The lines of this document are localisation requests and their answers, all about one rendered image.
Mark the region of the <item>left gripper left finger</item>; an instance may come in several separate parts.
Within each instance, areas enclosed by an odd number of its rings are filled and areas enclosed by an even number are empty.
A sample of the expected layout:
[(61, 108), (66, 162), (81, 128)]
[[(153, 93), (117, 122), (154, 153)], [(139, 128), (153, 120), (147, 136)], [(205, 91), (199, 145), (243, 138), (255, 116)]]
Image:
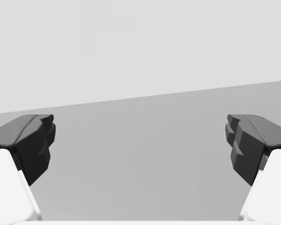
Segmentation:
[(48, 169), (52, 114), (20, 116), (0, 127), (0, 221), (41, 221), (30, 186)]

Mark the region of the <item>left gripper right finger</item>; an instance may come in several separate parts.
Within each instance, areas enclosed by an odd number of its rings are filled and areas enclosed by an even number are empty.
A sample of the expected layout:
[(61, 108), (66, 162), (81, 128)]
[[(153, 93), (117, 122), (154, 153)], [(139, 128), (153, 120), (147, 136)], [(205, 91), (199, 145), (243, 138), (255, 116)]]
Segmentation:
[(253, 114), (227, 120), (233, 169), (251, 186), (239, 220), (281, 221), (281, 127)]

